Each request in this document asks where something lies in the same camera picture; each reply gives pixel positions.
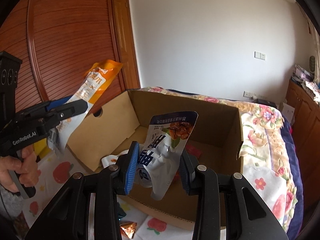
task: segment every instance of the wooden wardrobe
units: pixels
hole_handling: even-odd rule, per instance
[[[95,62],[121,61],[113,0],[20,0],[0,28],[0,51],[23,60],[16,111],[74,94]],[[91,112],[125,90],[122,72]]]

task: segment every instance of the white wall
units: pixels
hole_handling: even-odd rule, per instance
[[[308,69],[311,35],[284,0],[132,0],[142,86],[279,103],[292,66]],[[266,54],[266,61],[254,52]]]

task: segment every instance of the floral bedspread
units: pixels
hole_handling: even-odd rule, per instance
[[[244,157],[244,170],[247,171],[250,168],[256,179],[253,177],[253,181],[250,181],[245,177],[266,202],[283,229],[288,230],[294,215],[295,204],[298,202],[296,198],[297,188],[293,182],[289,157],[280,133],[284,121],[277,109],[249,102],[229,101],[203,95],[185,95],[158,87],[148,87],[141,90],[237,107],[241,114],[244,137],[240,155]],[[264,189],[274,185],[273,188],[276,191],[276,187],[279,187],[273,184],[273,180],[282,183],[284,191],[278,193],[276,199],[272,200],[270,196],[265,199],[268,193],[265,193],[267,190],[263,192]]]

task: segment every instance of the cardboard box flap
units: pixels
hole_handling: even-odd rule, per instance
[[[177,111],[196,111],[198,119],[190,140],[222,147],[234,118],[239,114],[237,108],[214,104],[193,98],[164,95],[147,91],[128,91],[140,125],[149,126],[153,115]]]
[[[224,142],[224,150],[234,152],[235,158],[239,158],[240,149],[243,143],[243,131],[240,112],[235,116],[229,134]]]
[[[69,138],[71,151],[95,171],[100,159],[110,155],[139,126],[128,92],[102,106],[102,115],[87,116]]]

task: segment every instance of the finger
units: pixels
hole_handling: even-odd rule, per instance
[[[35,153],[30,154],[23,160],[23,163],[19,169],[16,170],[19,174],[30,173],[38,170],[38,164],[36,163],[37,156]]]
[[[33,153],[33,151],[34,151],[33,144],[23,148],[21,151],[22,158],[23,159],[27,158],[30,154]]]
[[[0,184],[11,192],[19,191],[15,183],[12,181],[8,170],[0,171]]]
[[[15,171],[17,169],[20,169],[21,166],[21,161],[16,158],[13,158],[11,156],[0,157],[0,171]]]
[[[19,181],[21,184],[24,184],[25,187],[33,187],[38,183],[39,176],[38,176],[38,173],[34,171],[28,174],[22,174],[19,177]]]

